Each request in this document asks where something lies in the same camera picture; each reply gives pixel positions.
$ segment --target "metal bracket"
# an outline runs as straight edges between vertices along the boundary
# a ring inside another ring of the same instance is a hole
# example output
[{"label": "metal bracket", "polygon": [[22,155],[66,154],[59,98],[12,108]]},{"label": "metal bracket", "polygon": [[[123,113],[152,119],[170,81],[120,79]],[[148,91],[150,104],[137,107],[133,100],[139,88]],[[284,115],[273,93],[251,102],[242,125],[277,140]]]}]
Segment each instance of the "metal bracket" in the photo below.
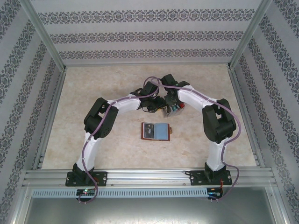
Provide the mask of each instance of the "metal bracket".
[{"label": "metal bracket", "polygon": [[223,185],[231,185],[233,183],[229,170],[226,170],[222,175],[213,178],[211,182],[206,178],[204,170],[185,171],[185,174],[190,177],[190,184],[192,186],[220,185],[221,180],[223,181]]},{"label": "metal bracket", "polygon": [[[92,177],[97,182],[97,185],[99,187],[105,187],[107,183],[107,172],[96,172],[93,171]],[[74,172],[68,172],[66,176],[65,185],[67,187],[92,187],[94,186],[94,183],[90,180],[88,184],[86,184],[84,181],[78,178],[77,175],[74,174]]]}]

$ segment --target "gray ornamental stripe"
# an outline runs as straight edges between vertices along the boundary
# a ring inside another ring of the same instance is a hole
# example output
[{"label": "gray ornamental stripe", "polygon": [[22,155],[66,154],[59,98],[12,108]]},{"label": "gray ornamental stripe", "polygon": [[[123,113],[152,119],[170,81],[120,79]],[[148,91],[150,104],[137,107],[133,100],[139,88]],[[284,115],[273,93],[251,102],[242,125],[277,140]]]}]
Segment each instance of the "gray ornamental stripe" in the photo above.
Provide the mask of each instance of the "gray ornamental stripe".
[{"label": "gray ornamental stripe", "polygon": [[45,25],[101,22],[250,21],[254,9],[161,9],[39,13]]},{"label": "gray ornamental stripe", "polygon": [[251,51],[259,72],[261,73],[261,78],[272,100],[273,107],[276,110],[287,141],[291,145],[290,148],[293,150],[296,162],[299,163],[299,134],[296,132],[294,123],[289,116],[289,112],[284,105],[283,99],[280,97],[279,90],[276,87],[275,81],[254,38],[252,38],[248,43],[248,48]]},{"label": "gray ornamental stripe", "polygon": [[5,126],[2,138],[0,139],[0,168],[3,167],[3,163],[6,159],[6,154],[8,153],[11,141],[13,140],[15,131],[19,125],[29,94],[31,93],[32,86],[36,79],[38,70],[41,67],[46,51],[46,46],[43,42],[41,42],[26,75],[25,81],[22,84],[12,113],[9,115],[7,125]]},{"label": "gray ornamental stripe", "polygon": [[235,49],[146,49],[60,51],[62,59],[150,58],[150,57],[231,57]]},{"label": "gray ornamental stripe", "polygon": [[55,44],[146,41],[239,41],[243,31],[162,31],[50,35]]},{"label": "gray ornamental stripe", "polygon": [[18,0],[7,0],[4,2],[0,10],[0,40],[3,39],[20,8],[21,5]]},{"label": "gray ornamental stripe", "polygon": [[2,100],[6,95],[10,82],[20,66],[21,60],[24,57],[35,31],[33,24],[28,20],[12,53],[8,57],[7,63],[0,73],[0,104],[3,102]]},{"label": "gray ornamental stripe", "polygon": [[279,8],[285,20],[293,29],[295,36],[299,38],[299,7],[294,0],[275,0],[275,5]]},{"label": "gray ornamental stripe", "polygon": [[297,67],[295,67],[292,58],[289,56],[285,46],[267,16],[262,18],[259,27],[268,41],[272,53],[299,103],[299,76]]},{"label": "gray ornamental stripe", "polygon": [[[12,201],[14,199],[14,195],[16,194],[17,183],[20,180],[21,170],[24,167],[24,163],[26,161],[26,157],[28,154],[28,149],[31,144],[32,136],[34,135],[34,131],[37,125],[38,118],[41,114],[43,103],[46,98],[46,94],[53,76],[53,72],[55,69],[55,62],[51,59],[50,64],[47,68],[43,84],[39,90],[38,97],[36,99],[36,103],[34,109],[32,111],[31,117],[29,119],[28,126],[26,128],[25,136],[22,140],[22,144],[20,146],[18,156],[16,161],[14,162],[14,168],[11,171],[11,175],[9,177],[9,182],[7,183],[7,188],[4,191],[4,197],[2,198],[2,203],[0,204],[0,223],[6,223],[6,218],[8,216],[8,211],[11,207]],[[50,107],[53,101],[54,94],[51,99]]]},{"label": "gray ornamental stripe", "polygon": [[297,222],[299,222],[299,207],[298,202],[299,198],[297,197],[297,193],[295,192],[295,185],[292,183],[292,178],[290,178],[290,171],[286,168],[287,165],[285,163],[285,159],[281,155],[281,150],[277,143],[276,136],[272,131],[271,124],[268,121],[268,115],[265,111],[264,105],[261,101],[260,95],[258,93],[257,87],[253,80],[251,71],[248,67],[246,59],[244,55],[241,56],[239,60],[239,64],[242,68],[243,75],[245,77],[248,89],[250,91],[250,95],[252,97],[253,103],[256,107],[256,112],[259,116],[259,120],[261,125],[263,126],[263,131],[268,142],[269,150],[272,153],[273,161],[278,169],[279,177],[281,178],[281,182],[283,183],[284,190],[286,193],[286,197],[288,198],[289,205],[291,206],[294,217]]}]

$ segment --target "cable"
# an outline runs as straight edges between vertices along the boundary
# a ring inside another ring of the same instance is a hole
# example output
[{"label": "cable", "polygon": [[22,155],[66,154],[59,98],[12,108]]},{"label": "cable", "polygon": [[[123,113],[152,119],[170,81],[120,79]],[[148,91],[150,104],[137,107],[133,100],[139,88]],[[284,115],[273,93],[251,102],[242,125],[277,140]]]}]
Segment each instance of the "cable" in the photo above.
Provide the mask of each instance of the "cable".
[{"label": "cable", "polygon": [[196,90],[194,90],[194,89],[190,90],[190,89],[188,89],[188,88],[184,88],[184,87],[163,85],[163,84],[160,84],[159,80],[160,80],[159,78],[157,78],[157,77],[153,77],[150,81],[151,81],[153,84],[158,85],[158,86],[161,86],[161,87],[164,87],[164,88],[173,88],[173,89],[186,90],[186,91],[193,92],[193,93],[195,93],[196,95],[198,95],[198,96],[202,97],[203,99],[205,99],[206,101],[208,101],[208,102],[210,102],[210,103],[213,103],[213,104],[215,104],[215,105],[217,105],[217,106],[223,108],[224,110],[226,110],[227,112],[229,112],[229,113],[234,117],[234,119],[236,120],[236,122],[237,122],[237,124],[238,124],[238,133],[237,133],[237,135],[236,135],[235,137],[233,137],[232,139],[228,140],[227,142],[225,142],[225,143],[223,144],[222,151],[221,151],[221,162],[222,162],[224,165],[226,165],[227,167],[235,168],[235,169],[237,170],[237,177],[236,177],[235,181],[233,182],[232,186],[230,187],[230,189],[228,190],[228,192],[227,192],[224,196],[222,196],[218,201],[222,200],[224,197],[226,197],[227,194],[229,194],[229,193],[231,192],[231,190],[232,190],[233,187],[236,185],[236,183],[237,183],[237,181],[238,181],[238,179],[239,179],[239,176],[240,176],[240,170],[239,170],[238,167],[236,167],[236,166],[234,166],[234,165],[227,164],[226,162],[224,162],[224,151],[225,151],[225,147],[226,147],[226,145],[227,145],[228,143],[230,143],[230,142],[236,140],[236,139],[240,136],[240,134],[241,134],[241,123],[240,123],[238,117],[237,117],[237,116],[236,116],[230,109],[228,109],[227,107],[225,107],[225,106],[223,106],[223,105],[221,105],[221,104],[219,104],[219,103],[217,103],[217,102],[211,100],[209,97],[203,95],[202,93],[200,93],[200,92],[198,92],[198,91],[196,91]]},{"label": "cable", "polygon": [[84,162],[84,151],[85,151],[85,148],[86,148],[87,144],[89,143],[90,139],[91,139],[91,138],[98,132],[98,130],[99,130],[100,127],[102,126],[102,124],[103,124],[103,122],[104,122],[104,120],[105,120],[105,118],[106,118],[106,116],[107,116],[107,114],[108,114],[110,108],[111,108],[111,107],[113,106],[113,104],[115,104],[116,102],[119,102],[119,101],[122,101],[122,100],[125,100],[125,99],[140,99],[140,98],[151,97],[151,96],[155,95],[155,94],[159,91],[159,85],[158,85],[158,88],[157,88],[152,94],[149,94],[149,95],[147,95],[147,96],[140,96],[140,97],[123,97],[123,98],[120,98],[120,99],[115,100],[114,102],[112,102],[112,103],[108,106],[108,108],[107,108],[107,110],[106,110],[106,112],[105,112],[105,114],[104,114],[104,116],[103,116],[101,122],[99,123],[99,125],[97,126],[97,128],[94,130],[94,132],[88,137],[87,141],[85,142],[85,144],[84,144],[84,146],[83,146],[83,149],[82,149],[82,154],[81,154],[81,157],[82,157],[82,164],[83,164],[84,171],[86,172],[86,174],[88,175],[88,177],[89,177],[89,178],[92,180],[92,182],[94,183],[96,193],[94,194],[93,198],[91,198],[91,199],[90,199],[89,201],[87,201],[87,202],[83,202],[83,201],[81,201],[80,199],[81,199],[81,196],[82,196],[82,195],[79,195],[79,197],[78,197],[78,201],[79,201],[79,203],[84,203],[84,204],[90,203],[90,202],[92,202],[92,201],[97,197],[97,195],[98,195],[99,187],[98,187],[97,182],[95,181],[95,179],[90,175],[90,173],[88,172],[88,170],[87,170],[87,168],[86,168],[86,165],[85,165],[85,162]]}]

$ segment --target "damask pattern wall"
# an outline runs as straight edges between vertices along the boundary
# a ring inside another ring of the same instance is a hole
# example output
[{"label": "damask pattern wall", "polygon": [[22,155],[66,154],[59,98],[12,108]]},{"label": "damask pattern wall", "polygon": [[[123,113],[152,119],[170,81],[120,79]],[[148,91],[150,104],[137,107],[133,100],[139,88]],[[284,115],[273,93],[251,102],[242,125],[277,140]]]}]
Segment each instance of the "damask pattern wall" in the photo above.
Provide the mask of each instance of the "damask pattern wall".
[{"label": "damask pattern wall", "polygon": [[31,169],[60,71],[18,0],[0,2],[0,224]]},{"label": "damask pattern wall", "polygon": [[231,59],[261,0],[33,0],[66,65]]},{"label": "damask pattern wall", "polygon": [[299,1],[274,0],[235,73],[263,159],[299,223]]}]

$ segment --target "gray floor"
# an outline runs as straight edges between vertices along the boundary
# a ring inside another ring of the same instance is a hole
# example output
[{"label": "gray floor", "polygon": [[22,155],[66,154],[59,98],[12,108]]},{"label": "gray floor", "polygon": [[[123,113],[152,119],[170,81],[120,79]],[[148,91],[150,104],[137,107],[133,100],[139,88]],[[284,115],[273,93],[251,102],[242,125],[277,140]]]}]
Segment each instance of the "gray floor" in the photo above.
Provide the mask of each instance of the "gray floor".
[{"label": "gray floor", "polygon": [[206,198],[32,198],[27,224],[272,224],[264,188],[235,188],[219,203]]}]

